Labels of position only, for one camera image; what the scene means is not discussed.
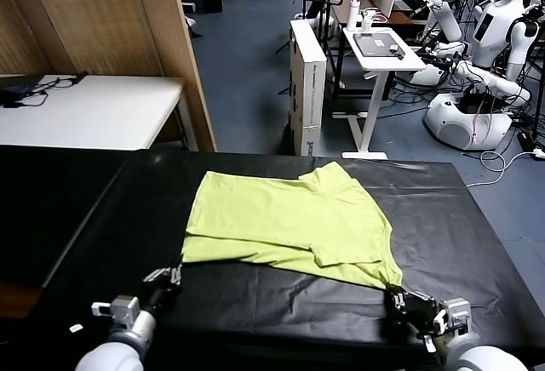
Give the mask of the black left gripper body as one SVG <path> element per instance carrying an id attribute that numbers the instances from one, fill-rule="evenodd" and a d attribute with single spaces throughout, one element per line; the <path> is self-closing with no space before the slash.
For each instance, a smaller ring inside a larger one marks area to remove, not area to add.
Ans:
<path id="1" fill-rule="evenodd" d="M 150 283 L 141 286 L 141 309 L 158 316 L 169 311 L 181 293 L 181 283 Z"/>

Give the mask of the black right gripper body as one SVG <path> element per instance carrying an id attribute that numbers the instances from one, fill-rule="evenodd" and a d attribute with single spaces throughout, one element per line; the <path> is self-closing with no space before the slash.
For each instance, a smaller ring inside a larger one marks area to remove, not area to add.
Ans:
<path id="1" fill-rule="evenodd" d="M 411 325 L 418 337 L 437 334 L 437 327 L 433 325 L 433 319 L 437 314 L 437 304 L 430 302 L 408 303 L 394 309 L 396 320 Z"/>

